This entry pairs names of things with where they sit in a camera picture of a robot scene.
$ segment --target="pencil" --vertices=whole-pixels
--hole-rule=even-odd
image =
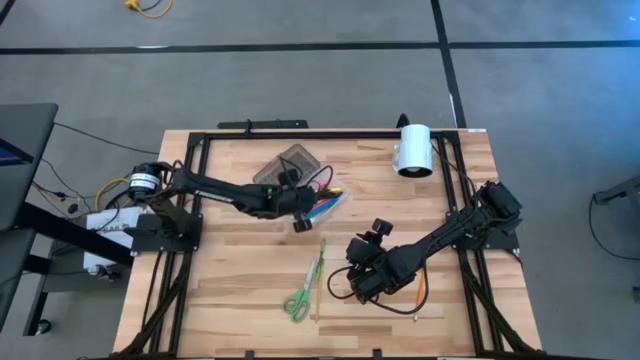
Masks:
[[[322,288],[324,287],[323,283],[324,276],[324,259],[320,262],[320,277],[318,278],[318,293],[316,294],[316,324],[318,323],[318,318],[320,317],[320,302],[322,302]]]
[[[424,296],[424,273],[420,271],[420,287],[418,288],[418,295],[416,296],[416,307],[422,301],[422,297]],[[413,315],[413,321],[418,321],[418,313]]]

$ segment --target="white label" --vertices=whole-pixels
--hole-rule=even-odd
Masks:
[[[200,190],[196,190],[195,193],[198,196],[206,197],[207,199],[211,199],[211,200],[218,200],[218,201],[223,201],[223,202],[228,202],[228,203],[233,202],[233,199],[229,199],[229,198],[226,198],[224,196],[220,196],[220,195],[216,195],[216,194],[210,194],[208,192],[204,192],[204,191],[200,191]]]
[[[158,179],[157,177],[153,176],[153,175],[149,175],[149,174],[142,174],[142,173],[137,173],[137,174],[133,174],[131,175],[131,180],[145,180],[145,181],[151,181],[152,183],[158,185],[160,184],[160,179]]]
[[[131,180],[130,187],[146,187],[147,189],[155,190],[156,184],[146,180]]]

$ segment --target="scissors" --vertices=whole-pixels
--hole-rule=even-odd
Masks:
[[[317,263],[318,258],[314,258],[309,271],[307,271],[307,277],[304,279],[304,287],[298,289],[295,295],[286,298],[282,303],[282,309],[289,314],[291,321],[296,324],[304,320],[309,313],[309,289],[311,288],[311,280]]]

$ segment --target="gray carpet floor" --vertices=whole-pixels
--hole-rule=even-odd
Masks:
[[[640,39],[632,0],[441,4],[450,41]],[[0,27],[0,48],[344,41],[437,41],[430,2],[183,0],[148,20],[120,0],[16,0]],[[452,50],[452,57],[467,125],[488,130],[500,178],[524,205],[518,235],[544,348],[637,358],[640,304],[631,288],[640,285],[640,266],[598,247],[587,209],[593,192],[640,175],[640,49]],[[0,55],[0,102],[55,102],[58,122],[153,151],[166,129],[247,118],[392,127],[405,112],[413,123],[455,127],[436,49]],[[84,194],[151,160],[60,128],[45,158]],[[62,189],[45,166],[36,178]],[[37,193],[29,200],[54,211]],[[607,247],[640,256],[634,220],[625,200],[594,209]],[[39,239],[34,251],[48,246]],[[111,351],[126,284],[50,297],[45,317],[54,330],[24,338],[36,284],[35,275],[21,281],[0,358]]]

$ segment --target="wooden tabletop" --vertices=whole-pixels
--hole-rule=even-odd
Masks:
[[[182,160],[188,133],[167,131],[160,160]],[[497,180],[487,133],[460,130],[460,139],[468,175],[477,185]],[[255,350],[256,356],[371,356],[374,348],[382,349],[385,356],[473,355],[458,260],[450,249],[429,258],[429,300],[417,322],[412,316],[361,305],[354,298],[336,300],[326,284],[322,284],[317,324],[312,320],[315,284],[309,319],[294,324],[281,309],[285,297],[303,285],[322,238],[328,243],[326,282],[329,273],[348,265],[345,249],[354,234],[370,229],[377,217],[394,225],[383,242],[387,248],[413,243],[443,224],[448,206],[438,157],[434,157],[433,175],[403,178],[391,168],[396,143],[377,139],[213,141],[207,176],[251,183],[269,160],[291,145],[302,144],[334,167],[349,196],[326,222],[302,234],[293,231],[290,218],[257,220],[229,205],[204,200],[205,225],[192,263],[178,356],[244,356],[245,350]],[[453,175],[461,205],[458,177]],[[539,348],[520,265],[502,250],[485,253],[496,305],[522,338]],[[135,259],[114,351],[128,345],[140,330],[155,258],[156,254],[144,254]],[[162,266],[151,309],[161,273]],[[332,289],[338,294],[349,292],[344,273],[334,277]],[[414,281],[395,295],[382,295],[380,302],[411,309],[417,291]],[[485,347],[490,349],[485,312],[479,303],[478,307]],[[168,314],[161,349],[167,348],[173,310]]]

